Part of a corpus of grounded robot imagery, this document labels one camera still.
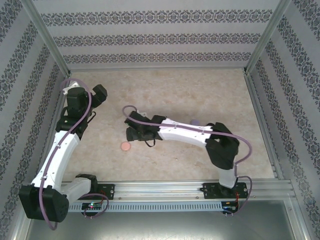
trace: robot base bracket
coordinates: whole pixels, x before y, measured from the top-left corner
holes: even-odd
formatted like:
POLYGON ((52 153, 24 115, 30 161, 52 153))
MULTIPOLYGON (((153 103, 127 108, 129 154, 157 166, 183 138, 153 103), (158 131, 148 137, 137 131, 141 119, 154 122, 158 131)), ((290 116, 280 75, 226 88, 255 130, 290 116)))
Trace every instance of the robot base bracket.
MULTIPOLYGON (((115 185, 114 184, 98 184, 97 191, 89 192, 89 194, 103 194, 109 200, 113 200, 115 195, 115 185)), ((101 199, 102 198, 100 196, 87 196, 87 197, 79 198, 79 200, 93 200, 93 201, 101 201, 101 199)))
POLYGON ((248 197, 245 182, 236 182, 233 188, 224 187, 217 182, 206 182, 199 190, 203 192, 204 199, 235 199, 237 193, 239 199, 248 197))

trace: beige floor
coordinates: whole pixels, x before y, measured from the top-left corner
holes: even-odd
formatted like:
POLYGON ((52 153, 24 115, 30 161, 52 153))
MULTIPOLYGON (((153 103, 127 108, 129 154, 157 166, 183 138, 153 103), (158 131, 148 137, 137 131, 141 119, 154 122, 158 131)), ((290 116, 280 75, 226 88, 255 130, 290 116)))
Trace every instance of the beige floor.
MULTIPOLYGON (((95 110, 97 116, 73 152, 64 181, 79 173, 94 174, 99 181, 218 179, 207 151, 187 143, 157 141, 150 148, 134 141, 130 151, 122 151, 125 105, 135 105, 149 118, 161 115, 182 123, 192 119, 201 125, 224 123, 253 146, 252 156, 238 167, 239 175, 274 177, 240 69, 77 72, 72 77, 91 89, 102 84, 108 97, 95 110)), ((241 143, 236 159, 247 151, 241 143)))

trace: metal panel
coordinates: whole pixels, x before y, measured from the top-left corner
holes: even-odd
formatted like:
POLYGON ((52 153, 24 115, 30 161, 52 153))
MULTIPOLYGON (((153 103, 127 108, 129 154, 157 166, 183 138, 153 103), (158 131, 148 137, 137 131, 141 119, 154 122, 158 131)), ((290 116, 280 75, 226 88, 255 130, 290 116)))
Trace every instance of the metal panel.
MULTIPOLYGON (((96 213, 100 210, 90 210, 88 213, 96 213)), ((110 213, 134 213, 134 212, 205 212, 223 211, 221 201, 197 201, 197 202, 113 202, 107 209, 110 213)), ((69 213, 83 212, 82 202, 75 202, 69 206, 69 213)))
POLYGON ((69 213, 51 231, 33 220, 28 240, 292 240, 282 201, 250 201, 234 217, 220 212, 106 212, 96 219, 69 213))

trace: patterned wallpaper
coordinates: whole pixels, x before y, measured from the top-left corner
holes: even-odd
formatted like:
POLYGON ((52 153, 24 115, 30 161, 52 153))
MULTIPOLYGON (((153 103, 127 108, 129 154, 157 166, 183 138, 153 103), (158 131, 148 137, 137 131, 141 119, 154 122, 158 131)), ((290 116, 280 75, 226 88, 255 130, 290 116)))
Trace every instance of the patterned wallpaper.
POLYGON ((71 70, 244 67, 279 0, 35 0, 71 70))
POLYGON ((8 237, 18 191, 37 172, 64 79, 20 1, 1 1, 0 240, 8 237))
POLYGON ((320 5, 293 0, 251 73, 284 176, 320 239, 320 5))

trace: purple cable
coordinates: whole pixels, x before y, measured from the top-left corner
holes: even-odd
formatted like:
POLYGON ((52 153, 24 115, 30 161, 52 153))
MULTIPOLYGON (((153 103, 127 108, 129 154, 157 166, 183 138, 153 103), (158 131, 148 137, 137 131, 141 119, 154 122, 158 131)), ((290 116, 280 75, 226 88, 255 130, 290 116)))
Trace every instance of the purple cable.
POLYGON ((100 211, 100 212, 98 212, 96 215, 94 215, 94 216, 87 216, 86 215, 86 211, 87 210, 89 210, 90 208, 86 208, 85 210, 84 210, 84 212, 83 212, 83 215, 84 215, 84 217, 87 219, 87 218, 89 218, 89 219, 94 219, 94 218, 96 218, 96 217, 99 217, 101 214, 103 214, 106 210, 107 210, 107 208, 109 207, 109 199, 108 199, 108 197, 106 196, 106 195, 103 195, 103 194, 100 194, 100 193, 89 193, 89 194, 85 194, 85 195, 82 195, 81 196, 81 198, 84 198, 84 197, 91 197, 91 196, 100 196, 100 197, 103 197, 103 198, 105 198, 105 200, 106 200, 106 207, 105 207, 105 209, 103 209, 102 211, 100 211))
POLYGON ((64 86, 64 83, 66 82, 70 82, 70 81, 75 81, 77 82, 78 84, 82 85, 83 88, 85 88, 85 90, 88 92, 88 98, 89 98, 89 103, 88 103, 88 107, 85 111, 85 113, 83 114, 83 116, 79 119, 79 121, 77 121, 71 128, 68 132, 65 133, 65 135, 61 138, 61 140, 58 142, 58 144, 55 146, 55 148, 53 149, 50 157, 49 157, 49 160, 44 168, 44 171, 43 171, 43 175, 42 175, 42 179, 41 179, 41 183, 40 183, 40 189, 39 189, 39 204, 40 204, 40 209, 41 209, 41 213, 43 215, 43 218, 46 222, 46 224, 49 226, 49 228, 51 230, 56 230, 57 229, 57 226, 58 226, 58 223, 56 222, 54 224, 54 226, 51 225, 51 222, 47 216, 47 213, 46 213, 46 210, 45 210, 45 206, 44 206, 44 200, 43 200, 43 190, 44 190, 44 185, 45 185, 45 180, 47 179, 47 177, 45 177, 48 173, 48 169, 50 167, 50 164, 52 162, 52 159, 54 158, 57 150, 59 149, 59 146, 62 144, 62 142, 66 139, 66 137, 85 119, 85 117, 88 115, 89 111, 90 111, 90 108, 91 108, 91 103, 92 103, 92 98, 91 98, 91 94, 90 94, 90 89, 88 88, 88 86, 83 82, 81 81, 80 79, 76 79, 76 78, 68 78, 66 80, 64 80, 61 84, 60 84, 60 88, 64 86))
POLYGON ((234 175, 235 175, 235 177, 237 177, 237 178, 239 178, 239 179, 248 178, 249 181, 250 181, 250 189, 249 189, 249 192, 248 192, 248 196, 247 196, 247 198, 245 199, 242 207, 241 207, 236 213, 238 213, 240 210, 243 209, 243 207, 247 204, 248 199, 249 199, 249 197, 250 197, 253 183, 252 183, 252 179, 251 179, 249 176, 237 176, 237 166, 238 166, 239 163, 242 163, 244 160, 246 160, 247 158, 249 158, 249 157, 251 156, 251 154, 252 154, 252 146, 251 146, 251 144, 250 144, 250 142, 249 142, 248 140, 246 140, 245 138, 243 138, 243 137, 241 137, 241 136, 234 135, 234 134, 229 134, 229 133, 225 133, 225 132, 202 131, 202 130, 197 129, 197 128, 192 128, 192 127, 183 126, 183 125, 174 125, 174 124, 167 124, 167 123, 160 123, 160 124, 159 124, 159 123, 151 123, 151 122, 139 121, 139 120, 136 120, 136 119, 134 119, 134 118, 132 118, 132 117, 130 117, 130 116, 128 116, 128 115, 126 114, 125 110, 126 110, 127 108, 133 108, 135 111, 137 111, 138 109, 137 109, 135 106, 133 106, 133 105, 126 105, 126 106, 124 106, 124 107, 122 108, 122 113, 123 113, 123 115, 124 115, 127 119, 129 119, 129 120, 131 120, 131 121, 133 121, 133 122, 135 122, 135 123, 138 123, 138 124, 148 125, 148 126, 157 126, 157 127, 181 128, 181 129, 187 129, 187 130, 195 131, 195 132, 198 132, 198 133, 205 133, 205 134, 214 134, 214 135, 226 136, 226 137, 231 137, 231 138, 239 139, 239 140, 243 141, 245 144, 247 144, 247 146, 249 147, 249 152, 248 152, 248 154, 247 154, 245 157, 241 158, 240 160, 238 160, 238 161, 236 161, 236 162, 234 163, 234 175))

